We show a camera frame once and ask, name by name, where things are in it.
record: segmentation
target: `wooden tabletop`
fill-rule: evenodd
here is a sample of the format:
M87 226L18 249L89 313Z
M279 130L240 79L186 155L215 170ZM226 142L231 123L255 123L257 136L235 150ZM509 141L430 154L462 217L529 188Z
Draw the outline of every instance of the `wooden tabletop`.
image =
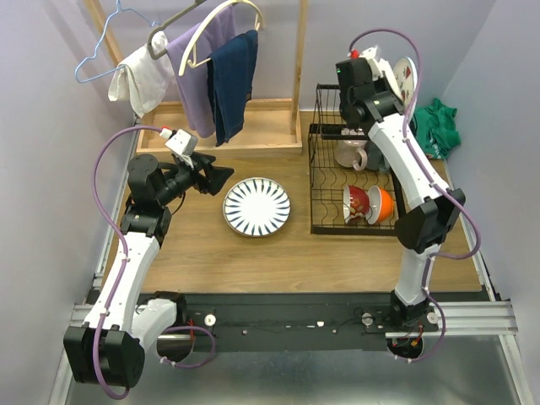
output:
M301 114L307 132L312 113ZM143 291L181 292L367 292L390 291L400 272L402 247L393 237L328 236L310 233L310 189L307 141L301 157L282 159L219 159L216 165L235 169L216 197L187 193L174 216L144 282ZM435 168L446 178L442 162ZM287 191L291 214L274 235L248 238L224 221L227 191L248 177L277 181ZM171 210L177 202L171 204ZM444 251L468 251L461 222L448 235ZM437 258L431 289L478 291L472 259Z

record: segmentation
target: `hanger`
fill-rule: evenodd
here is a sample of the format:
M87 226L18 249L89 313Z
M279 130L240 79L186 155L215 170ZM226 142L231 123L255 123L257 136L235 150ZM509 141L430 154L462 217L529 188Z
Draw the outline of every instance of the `hanger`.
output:
M188 8L180 11L178 14L175 14L170 19L166 20L162 25L157 27L156 29L152 30L150 32L150 35L148 36L148 40L146 41L146 46L148 47L148 53L150 54L150 57L154 59L155 61L160 59L163 55L167 54L167 50L163 49L159 51L158 53L154 53L154 47L152 46L152 39L154 38L154 35L156 35L158 32L165 30L169 25L175 23L180 17L183 17L190 11L192 11L194 8L199 7L201 4L206 2L206 0L195 0L195 2L189 6Z
M202 62L197 62L197 47L196 43L203 33L203 31L206 29L208 24L210 24L210 21L219 14L221 10L229 6L230 4L240 4L244 3L251 7L253 7L256 11L255 16L255 30L259 30L260 28L263 28L264 25L264 18L262 17L261 10L259 7L257 7L254 3L252 3L250 0L228 0L224 3L221 3L218 7L216 7L212 12L202 21L202 23L199 25L195 33L193 34L192 38L190 39L189 43L187 44L187 48L184 51L184 55L182 56L182 60L180 63L180 71L178 72L179 76L183 76L184 72L186 71L186 65L188 65L190 68L196 68L198 66L203 65L204 63L207 63L210 61L210 58L207 58L203 60ZM193 59L188 59L190 54L193 50Z
M109 15L109 17L107 17L107 20L105 21L105 24L103 26L103 33L101 34L101 37L100 37L100 40L98 40L98 43L95 45L95 48L94 48L94 55L92 57L86 57L85 59L83 59L83 61L75 68L75 80L77 80L79 83L87 83L87 82L91 82L92 80L96 80L97 78L102 78L103 76L109 74L109 73L113 73L117 70L120 70L120 69L123 69L124 66L118 66L118 67L115 67L114 69L111 69L109 70L108 72L105 72L105 73L101 73L101 74L98 74L97 76L94 76L93 78L86 78L85 80L81 80L80 78L78 78L78 71L80 70L80 68L89 60L94 60L97 55L98 55L98 49L101 45L101 43L103 42L103 40L105 39L105 33L107 32L107 28L109 26L109 22L111 21L111 19L119 14L120 12L124 12L124 11L133 11L136 15L138 15L139 17L141 17L142 19L144 19L151 27L154 27L156 24L158 24L157 21L151 21L149 19L147 19L146 17L144 17L142 14L140 14L135 8L131 8L131 7L128 7L128 8L124 8L122 6L122 4L120 3L120 0L116 0L116 11L114 13L112 13L111 15Z

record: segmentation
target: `striped plate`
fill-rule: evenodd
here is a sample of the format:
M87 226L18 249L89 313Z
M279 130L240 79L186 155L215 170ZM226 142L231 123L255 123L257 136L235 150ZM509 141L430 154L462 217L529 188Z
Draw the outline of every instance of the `striped plate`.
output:
M290 200L275 181L252 177L229 190L223 212L227 224L236 232L266 236L284 225L290 214Z

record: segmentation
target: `wooden frame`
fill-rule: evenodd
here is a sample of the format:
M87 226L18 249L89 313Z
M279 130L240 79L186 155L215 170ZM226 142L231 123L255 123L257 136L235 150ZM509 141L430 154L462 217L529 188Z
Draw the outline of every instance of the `wooden frame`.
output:
M299 0L292 98L249 101L246 106L246 122L241 133L218 148L212 145L213 137L200 138L198 151L222 158L280 157L301 154L299 98L308 2L309 0ZM106 16L100 0L84 0L84 4L89 10L96 29L102 32ZM111 28L105 33L105 45L111 61L115 66L118 65L124 56ZM180 102L160 104L143 117L143 123L156 127L189 127ZM165 147L165 141L150 131L141 131L139 134L137 153L154 154L158 159L170 159L170 151Z

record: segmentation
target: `crumpled green towel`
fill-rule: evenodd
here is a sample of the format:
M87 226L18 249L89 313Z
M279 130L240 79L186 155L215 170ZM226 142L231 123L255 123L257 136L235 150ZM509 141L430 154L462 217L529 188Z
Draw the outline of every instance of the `crumpled green towel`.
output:
M414 112L416 140L428 158L445 159L452 148L462 143L454 122L456 113L456 108L447 107L439 99Z

